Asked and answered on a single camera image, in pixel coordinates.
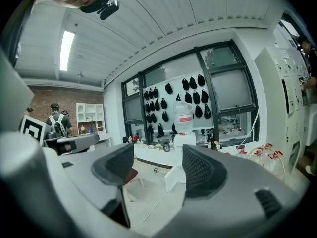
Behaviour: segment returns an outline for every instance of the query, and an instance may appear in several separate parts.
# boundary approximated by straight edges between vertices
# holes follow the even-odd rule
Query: fluorescent light
[[[61,41],[59,69],[67,71],[68,57],[75,34],[65,31]]]

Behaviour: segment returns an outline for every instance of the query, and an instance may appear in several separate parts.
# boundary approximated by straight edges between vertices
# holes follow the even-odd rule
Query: floor
[[[152,237],[162,229],[181,209],[184,199],[185,184],[178,183],[167,193],[165,189],[164,174],[155,173],[154,168],[168,172],[169,169],[155,167],[135,160],[133,168],[141,175],[145,189],[142,189],[138,179],[125,187],[135,198],[130,202],[125,196],[126,206],[131,221],[131,230]],[[286,176],[286,184],[299,195],[304,195],[309,180],[297,169]]]

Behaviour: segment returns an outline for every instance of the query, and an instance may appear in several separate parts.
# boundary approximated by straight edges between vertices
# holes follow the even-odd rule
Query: person
[[[59,111],[59,105],[56,102],[51,103],[51,112],[52,114],[49,116],[46,124],[51,126],[52,124],[55,124],[56,122],[60,121],[60,127],[63,136],[72,136],[74,134],[72,125],[67,118],[67,116],[61,114]]]
[[[30,17],[34,5],[43,1],[54,1],[64,7],[80,8],[82,12],[92,13],[96,12],[100,14],[100,19],[104,20],[119,9],[118,1],[113,3],[109,0],[18,0],[14,3],[11,0],[11,4],[5,10],[2,15],[2,22],[7,22],[6,25],[0,25],[1,38],[0,43],[2,49],[9,62],[14,67],[19,54],[19,41],[23,33],[24,26]]]
[[[311,78],[306,83],[302,84],[301,89],[302,91],[312,88],[317,89],[317,50],[305,36],[301,36],[298,39],[298,42],[309,57],[308,60],[311,69]]]

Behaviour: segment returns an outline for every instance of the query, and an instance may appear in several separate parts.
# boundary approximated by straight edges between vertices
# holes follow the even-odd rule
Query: window
[[[199,74],[204,77],[205,84],[198,84]],[[194,78],[197,88],[183,88],[183,79],[190,82]],[[168,94],[165,86],[170,84],[173,90]],[[144,93],[158,90],[158,96],[146,100]],[[210,117],[205,117],[205,103],[192,102],[194,113],[193,132],[196,143],[206,145],[207,139],[219,140],[222,146],[238,145],[242,141],[251,142],[258,139],[259,121],[251,131],[256,116],[258,103],[250,72],[242,55],[230,42],[194,48],[174,57],[166,59],[140,72],[137,77],[128,80],[123,91],[123,105],[127,135],[138,134],[146,143],[164,144],[174,137],[174,103],[177,95],[182,101],[185,94],[194,99],[194,91],[200,98],[203,90],[208,94],[206,103]],[[167,108],[161,107],[161,101],[167,102]],[[159,110],[145,110],[145,105],[159,103]],[[199,106],[202,116],[196,117],[195,110]],[[166,111],[168,121],[162,115]],[[154,115],[156,122],[148,123],[146,115]],[[148,133],[151,124],[153,134]],[[159,135],[159,124],[163,135]]]

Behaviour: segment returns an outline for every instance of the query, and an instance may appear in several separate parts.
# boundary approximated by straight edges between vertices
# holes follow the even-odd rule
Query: window frame
[[[235,63],[235,64],[231,64],[231,65],[225,65],[225,66],[220,66],[220,67],[215,67],[213,70],[209,70],[207,69],[204,59],[201,55],[201,51],[202,50],[206,50],[206,49],[210,49],[210,48],[221,48],[221,47],[230,47],[230,49],[232,50],[233,54],[237,57],[237,59],[239,60],[239,63]],[[251,123],[254,123],[254,119],[256,117],[256,113],[258,111],[258,99],[257,99],[257,95],[256,95],[256,91],[255,91],[255,87],[254,87],[254,83],[250,74],[250,71],[247,67],[247,64],[241,54],[241,52],[239,51],[238,47],[236,46],[236,44],[233,42],[233,40],[230,41],[226,41],[226,42],[220,42],[220,43],[213,43],[213,44],[209,44],[209,45],[205,45],[205,46],[200,46],[200,47],[194,47],[193,49],[190,49],[188,51],[185,52],[181,52],[175,56],[172,56],[170,58],[167,58],[163,61],[160,61],[152,66],[150,66],[149,68],[139,72],[137,75],[129,78],[128,80],[126,80],[125,82],[122,83],[122,104],[123,104],[123,113],[124,113],[124,122],[125,122],[125,128],[126,128],[126,133],[127,135],[131,135],[131,129],[129,128],[129,125],[131,124],[140,124],[143,123],[144,125],[144,131],[145,131],[145,138],[146,138],[146,143],[147,144],[156,144],[157,142],[153,142],[152,138],[153,136],[150,135],[148,133],[147,130],[147,123],[145,120],[145,109],[144,109],[144,98],[143,98],[143,89],[147,88],[148,86],[146,85],[146,80],[145,80],[145,75],[155,69],[157,69],[159,66],[171,62],[173,60],[182,58],[184,56],[187,55],[191,55],[191,54],[195,54],[198,62],[200,64],[201,69],[203,70],[203,74],[204,74],[204,78],[207,84],[207,90],[208,90],[208,94],[210,97],[210,101],[211,101],[211,110],[212,110],[212,119],[213,119],[213,136],[214,139],[216,141],[219,141],[219,125],[218,125],[218,118],[221,116],[225,116],[225,115],[230,115],[230,114],[236,114],[237,112],[242,113],[246,113],[246,112],[251,112]],[[252,103],[244,105],[244,106],[239,106],[239,107],[233,107],[230,109],[225,109],[225,110],[218,110],[218,106],[217,106],[217,101],[216,101],[216,97],[215,97],[215,90],[214,90],[214,86],[212,84],[212,80],[211,77],[213,75],[219,74],[219,73],[223,73],[223,72],[227,72],[227,71],[234,71],[234,70],[241,70],[243,71],[243,73],[246,76],[247,79],[247,83],[248,83],[248,87],[250,90],[250,95],[251,95],[251,101]],[[125,84],[135,78],[139,78],[139,92],[133,95],[130,95],[128,97],[126,97],[126,88],[125,88]],[[126,120],[126,110],[125,110],[125,106],[124,106],[124,102],[126,100],[129,99],[133,99],[136,98],[137,96],[140,97],[140,103],[141,103],[141,112],[142,112],[142,120],[138,120],[138,121],[127,121]],[[259,130],[260,130],[260,119],[258,117],[253,133],[251,134],[250,138],[245,139],[237,139],[237,140],[230,140],[230,141],[226,141],[226,142],[220,142],[221,145],[223,147],[225,146],[232,146],[232,145],[238,145],[241,144],[243,141],[245,143],[249,143],[252,141],[258,141],[259,140]]]

